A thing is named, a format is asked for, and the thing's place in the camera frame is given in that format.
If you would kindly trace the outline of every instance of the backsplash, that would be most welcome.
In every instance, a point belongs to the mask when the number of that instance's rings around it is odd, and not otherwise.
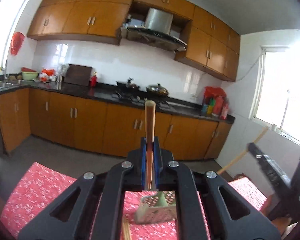
[[[160,83],[170,97],[202,103],[206,86],[221,86],[205,72],[174,61],[174,52],[123,39],[120,46],[92,41],[39,41],[32,68],[57,68],[61,63],[92,66],[98,82],[116,85],[116,81],[134,78],[146,90],[149,84]]]

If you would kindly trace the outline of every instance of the pink tablecloth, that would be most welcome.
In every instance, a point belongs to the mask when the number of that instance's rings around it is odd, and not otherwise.
[[[17,238],[20,230],[74,181],[74,178],[34,163],[11,193],[0,216],[2,223]],[[258,210],[266,201],[266,197],[247,178],[229,184]],[[140,198],[153,194],[151,191],[126,192],[123,215],[130,222],[132,240],[177,239],[174,221],[155,225],[134,223],[133,214]]]

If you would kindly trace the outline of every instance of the pot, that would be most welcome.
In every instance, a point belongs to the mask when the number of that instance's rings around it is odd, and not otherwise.
[[[117,81],[117,86],[123,92],[132,92],[132,91],[139,90],[140,87],[134,83],[131,83],[132,80],[133,80],[132,78],[129,78],[127,82]]]
[[[149,85],[146,87],[146,89],[147,92],[152,95],[156,95],[160,97],[167,97],[169,95],[168,90],[162,87],[159,83],[157,85]]]

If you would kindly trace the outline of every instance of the gray floor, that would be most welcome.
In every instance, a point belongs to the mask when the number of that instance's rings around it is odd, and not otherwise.
[[[78,178],[86,171],[96,174],[106,172],[122,160],[124,158],[80,151],[30,136],[12,152],[11,157],[0,158],[0,196],[7,201],[19,180],[34,162]],[[202,173],[220,169],[214,160],[184,163],[193,171]],[[223,177],[228,181],[232,179],[226,173]]]

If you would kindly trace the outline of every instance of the wooden broom handle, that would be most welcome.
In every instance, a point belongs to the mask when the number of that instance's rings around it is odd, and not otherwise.
[[[253,141],[254,143],[258,143],[260,139],[265,135],[265,133],[269,130],[269,127],[263,128],[262,132],[259,134],[259,136]],[[220,175],[225,170],[229,169],[233,164],[237,163],[239,160],[241,160],[246,153],[248,152],[248,149],[244,149],[236,158],[234,158],[229,164],[224,166],[222,169],[220,169],[217,173]]]
[[[148,100],[145,102],[146,111],[146,174],[148,190],[151,188],[152,162],[153,162],[153,141],[154,141],[154,121],[155,121],[155,102]]]

